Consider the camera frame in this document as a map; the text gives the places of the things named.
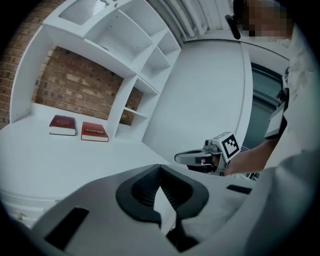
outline air vent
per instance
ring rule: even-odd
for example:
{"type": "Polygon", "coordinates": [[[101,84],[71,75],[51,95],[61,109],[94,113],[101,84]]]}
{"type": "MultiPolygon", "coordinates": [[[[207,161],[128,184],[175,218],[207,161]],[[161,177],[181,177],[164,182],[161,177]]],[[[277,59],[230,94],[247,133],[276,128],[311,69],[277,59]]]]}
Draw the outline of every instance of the air vent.
{"type": "Polygon", "coordinates": [[[59,17],[83,25],[108,5],[109,3],[106,0],[78,0],[61,13],[59,17]]]}

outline person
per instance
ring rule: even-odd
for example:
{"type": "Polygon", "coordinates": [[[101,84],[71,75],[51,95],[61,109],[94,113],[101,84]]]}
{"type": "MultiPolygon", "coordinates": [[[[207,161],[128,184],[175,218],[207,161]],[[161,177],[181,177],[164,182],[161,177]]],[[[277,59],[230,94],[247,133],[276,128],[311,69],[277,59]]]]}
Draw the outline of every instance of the person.
{"type": "Polygon", "coordinates": [[[243,35],[289,43],[292,54],[282,77],[283,88],[289,89],[283,134],[240,152],[224,171],[225,176],[261,172],[302,150],[320,146],[319,65],[298,25],[273,0],[234,0],[233,12],[232,18],[243,35]]]}

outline shelf compartment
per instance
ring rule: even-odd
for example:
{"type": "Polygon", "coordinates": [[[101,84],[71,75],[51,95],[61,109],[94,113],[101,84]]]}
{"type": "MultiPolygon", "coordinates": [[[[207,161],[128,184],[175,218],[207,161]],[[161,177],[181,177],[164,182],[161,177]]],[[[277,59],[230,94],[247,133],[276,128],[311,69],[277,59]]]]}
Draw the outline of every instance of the shelf compartment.
{"type": "Polygon", "coordinates": [[[121,10],[109,15],[104,29],[91,41],[117,56],[121,62],[130,65],[153,41],[121,10]]]}
{"type": "Polygon", "coordinates": [[[132,112],[135,115],[150,118],[152,116],[153,110],[156,107],[158,99],[159,94],[156,94],[153,91],[152,93],[148,93],[145,91],[142,92],[139,89],[137,89],[135,85],[135,87],[132,89],[129,95],[129,98],[126,101],[124,110],[132,112]]]}
{"type": "Polygon", "coordinates": [[[170,53],[168,53],[167,55],[165,55],[166,59],[168,60],[168,62],[170,63],[171,66],[173,66],[175,64],[175,62],[177,61],[177,58],[180,54],[181,50],[175,50],[172,51],[170,53]]]}
{"type": "Polygon", "coordinates": [[[158,95],[159,92],[154,89],[151,85],[145,82],[142,78],[138,78],[134,84],[134,87],[137,88],[143,94],[158,95]]]}
{"type": "Polygon", "coordinates": [[[180,50],[180,46],[174,36],[168,31],[165,36],[160,40],[158,47],[164,53],[168,55],[172,52],[180,50]]]}
{"type": "Polygon", "coordinates": [[[168,33],[169,29],[165,28],[163,30],[161,30],[158,33],[155,33],[153,36],[151,36],[152,41],[158,45],[159,42],[164,38],[164,36],[168,33]]]}
{"type": "Polygon", "coordinates": [[[152,44],[148,48],[142,50],[135,56],[134,60],[131,62],[131,67],[135,72],[141,71],[142,67],[150,57],[155,47],[156,45],[152,44]]]}
{"type": "Polygon", "coordinates": [[[149,77],[147,77],[143,72],[140,73],[140,76],[161,94],[171,70],[172,67],[159,68],[154,70],[149,77]]]}
{"type": "Polygon", "coordinates": [[[81,51],[77,51],[77,54],[98,63],[123,78],[130,77],[135,74],[129,67],[128,63],[120,60],[115,54],[93,41],[84,39],[81,48],[79,47],[78,49],[81,51]]]}
{"type": "Polygon", "coordinates": [[[156,47],[151,53],[149,59],[143,66],[141,73],[147,80],[152,80],[159,72],[170,67],[170,64],[165,55],[156,47]]]}
{"type": "Polygon", "coordinates": [[[159,14],[145,0],[133,0],[120,7],[120,9],[150,37],[167,28],[159,14]]]}
{"type": "MultiPolygon", "coordinates": [[[[127,115],[128,110],[124,109],[122,116],[127,115]]],[[[115,133],[116,139],[132,140],[132,141],[141,141],[146,127],[148,126],[148,118],[143,115],[135,114],[132,120],[131,125],[119,124],[115,133]]]]}

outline black slot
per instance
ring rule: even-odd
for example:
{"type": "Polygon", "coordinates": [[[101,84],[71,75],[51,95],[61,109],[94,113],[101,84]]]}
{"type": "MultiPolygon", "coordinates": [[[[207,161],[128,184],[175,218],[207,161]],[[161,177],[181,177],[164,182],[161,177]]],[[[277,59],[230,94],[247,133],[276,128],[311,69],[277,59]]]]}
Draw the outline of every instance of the black slot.
{"type": "Polygon", "coordinates": [[[73,208],[54,230],[46,236],[45,240],[63,251],[88,213],[89,211],[86,209],[73,208]]]}
{"type": "Polygon", "coordinates": [[[244,187],[244,186],[237,186],[237,185],[229,185],[226,188],[228,190],[236,191],[236,192],[247,194],[247,195],[249,195],[252,190],[252,188],[244,187]]]}

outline white bookshelf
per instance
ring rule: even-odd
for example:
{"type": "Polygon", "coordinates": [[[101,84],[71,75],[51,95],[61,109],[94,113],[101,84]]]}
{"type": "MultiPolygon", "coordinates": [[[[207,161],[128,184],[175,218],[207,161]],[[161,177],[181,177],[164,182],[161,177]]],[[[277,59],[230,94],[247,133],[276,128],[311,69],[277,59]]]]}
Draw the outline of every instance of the white bookshelf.
{"type": "Polygon", "coordinates": [[[37,220],[40,209],[89,181],[145,165],[168,164],[142,139],[181,50],[177,41],[145,0],[117,4],[107,0],[106,7],[81,25],[60,17],[77,2],[62,3],[28,44],[13,81],[10,124],[0,130],[0,194],[12,216],[25,213],[22,222],[28,226],[37,220]],[[39,70],[52,46],[124,78],[108,120],[32,103],[39,70]],[[143,93],[137,110],[126,107],[133,88],[143,93]],[[130,126],[120,124],[124,111],[134,114],[130,126]],[[50,135],[54,115],[74,117],[78,135],[50,135]],[[83,121],[103,125],[110,142],[81,141],[83,121]]]}

